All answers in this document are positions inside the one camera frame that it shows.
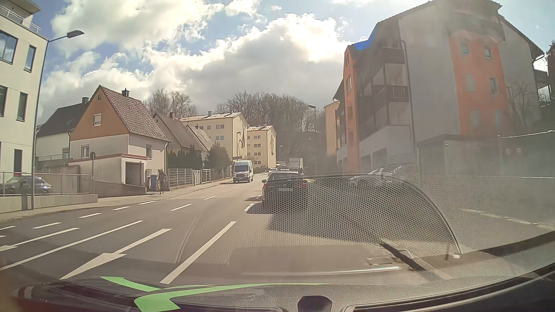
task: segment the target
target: lamp post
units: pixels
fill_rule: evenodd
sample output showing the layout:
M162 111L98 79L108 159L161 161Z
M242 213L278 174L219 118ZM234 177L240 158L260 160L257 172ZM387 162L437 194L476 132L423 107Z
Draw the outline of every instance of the lamp post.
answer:
M56 39L46 41L46 47L44 48L44 59L42 60L42 68L41 68L41 79L38 82L38 93L37 93L37 104L35 105L35 118L33 123L33 147L31 151L32 159L31 159L31 209L34 209L34 166L35 166L35 159L37 153L37 115L38 115L38 100L41 96L41 85L42 85L42 75L44 74L44 63L46 62L46 53L48 52L48 44L50 42L54 42L56 40L60 40L63 38L75 38L77 36L81 36L84 34L82 31L70 31L65 36L59 37Z
M314 136L316 136L316 107L309 105L309 108L314 108ZM314 155L314 175L318 172L318 153Z

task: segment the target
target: blue sky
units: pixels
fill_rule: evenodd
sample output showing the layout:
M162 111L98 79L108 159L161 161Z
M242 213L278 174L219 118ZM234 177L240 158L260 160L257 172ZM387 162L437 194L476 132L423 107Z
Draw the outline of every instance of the blue sky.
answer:
M98 84L127 88L139 99L157 88L181 89L201 112L242 90L289 93L323 107L341 79L346 45L368 36L376 22L425 2L34 1L42 11L33 22L44 36L68 27L85 31L59 41L47 55L42 121L57 107L90 96ZM555 39L555 1L499 2L500 14L546 50Z

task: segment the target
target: person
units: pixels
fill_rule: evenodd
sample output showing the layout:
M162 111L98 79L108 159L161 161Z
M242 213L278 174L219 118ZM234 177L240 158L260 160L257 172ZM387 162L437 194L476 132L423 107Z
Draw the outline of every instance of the person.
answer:
M164 170L159 169L158 170L158 181L160 181L160 194L162 194L164 192L164 189L166 187L166 173L164 172Z

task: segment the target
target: sidewalk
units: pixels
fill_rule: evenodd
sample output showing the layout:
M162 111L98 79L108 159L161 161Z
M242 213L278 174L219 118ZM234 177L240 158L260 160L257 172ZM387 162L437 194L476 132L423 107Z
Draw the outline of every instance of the sidewalk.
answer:
M56 207L39 208L35 210L21 210L16 212L6 212L6 213L0 214L0 223L13 221L17 219L29 218L35 215L50 214L50 213L57 213L57 212L70 211L70 210L88 209L88 208L99 208L99 207L106 207L106 206L118 206L118 205L123 206L123 205L129 205L129 204L148 202L149 200L166 199L166 198L171 198L171 197L175 197L183 194L189 194L197 190L215 187L217 185L227 182L228 180L229 179L217 180L211 183L197 184L195 186L190 186L186 188L174 189L168 192L164 192L164 194L150 193L146 195L137 195L137 196L107 197L107 198L99 198L97 203L56 206Z

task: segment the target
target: dark sedan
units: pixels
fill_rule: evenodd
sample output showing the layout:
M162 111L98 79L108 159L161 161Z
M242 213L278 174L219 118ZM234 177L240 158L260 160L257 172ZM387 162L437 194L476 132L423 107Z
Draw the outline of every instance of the dark sedan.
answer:
M24 191L27 194L31 194L31 184L30 175L16 175L4 183L4 185L0 184L0 194L22 194ZM40 177L35 177L34 188L35 194L52 193L52 185Z
M262 201L264 205L281 208L306 208L308 201L307 181L298 172L274 171L268 180L262 180Z

